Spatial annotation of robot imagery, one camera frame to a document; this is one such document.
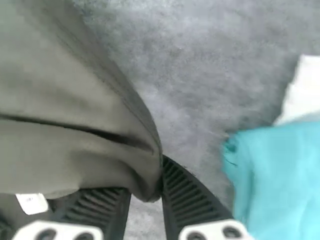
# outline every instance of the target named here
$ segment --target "carpet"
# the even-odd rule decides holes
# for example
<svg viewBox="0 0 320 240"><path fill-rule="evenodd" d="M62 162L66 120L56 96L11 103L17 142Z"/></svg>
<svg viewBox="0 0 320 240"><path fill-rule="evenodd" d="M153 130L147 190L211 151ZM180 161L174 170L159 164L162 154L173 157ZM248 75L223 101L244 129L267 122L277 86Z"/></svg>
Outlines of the carpet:
<svg viewBox="0 0 320 240"><path fill-rule="evenodd" d="M300 54L320 55L318 0L73 0L151 111L163 152L231 209L220 145L270 125ZM161 201L131 201L125 240L164 240Z"/></svg>

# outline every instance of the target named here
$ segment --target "gray trousers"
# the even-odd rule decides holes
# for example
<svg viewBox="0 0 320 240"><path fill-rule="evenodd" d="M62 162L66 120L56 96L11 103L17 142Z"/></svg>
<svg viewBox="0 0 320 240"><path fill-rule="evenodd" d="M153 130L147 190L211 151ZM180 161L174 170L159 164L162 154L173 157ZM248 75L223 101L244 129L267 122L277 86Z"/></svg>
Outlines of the gray trousers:
<svg viewBox="0 0 320 240"><path fill-rule="evenodd" d="M74 6L1 0L0 215L16 193L124 187L156 200L161 161L148 109Z"/></svg>

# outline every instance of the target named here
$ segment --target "teal cloth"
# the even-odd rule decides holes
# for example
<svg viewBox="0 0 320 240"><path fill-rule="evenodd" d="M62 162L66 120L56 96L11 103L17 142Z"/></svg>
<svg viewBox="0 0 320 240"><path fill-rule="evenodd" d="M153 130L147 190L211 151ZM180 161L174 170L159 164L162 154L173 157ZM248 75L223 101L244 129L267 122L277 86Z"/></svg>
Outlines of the teal cloth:
<svg viewBox="0 0 320 240"><path fill-rule="evenodd" d="M257 240L320 240L320 122L241 131L222 147L233 215Z"/></svg>

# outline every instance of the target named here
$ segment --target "gray carpet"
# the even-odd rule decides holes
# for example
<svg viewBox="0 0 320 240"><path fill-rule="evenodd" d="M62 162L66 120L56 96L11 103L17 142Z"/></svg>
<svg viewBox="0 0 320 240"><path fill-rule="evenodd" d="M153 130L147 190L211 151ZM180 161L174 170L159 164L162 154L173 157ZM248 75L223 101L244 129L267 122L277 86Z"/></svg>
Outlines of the gray carpet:
<svg viewBox="0 0 320 240"><path fill-rule="evenodd" d="M73 0L145 100L164 153L231 208L221 142L280 113L300 54L320 55L319 0ZM126 240L165 239L132 200Z"/></svg>

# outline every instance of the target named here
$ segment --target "tag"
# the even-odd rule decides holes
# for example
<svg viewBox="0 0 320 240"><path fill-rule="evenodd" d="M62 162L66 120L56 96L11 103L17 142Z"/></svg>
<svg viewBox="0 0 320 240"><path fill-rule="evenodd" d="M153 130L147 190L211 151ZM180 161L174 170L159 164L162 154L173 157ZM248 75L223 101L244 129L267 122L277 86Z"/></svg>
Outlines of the tag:
<svg viewBox="0 0 320 240"><path fill-rule="evenodd" d="M27 215L44 213L49 209L48 202L41 193L16 194L15 196L22 210Z"/></svg>

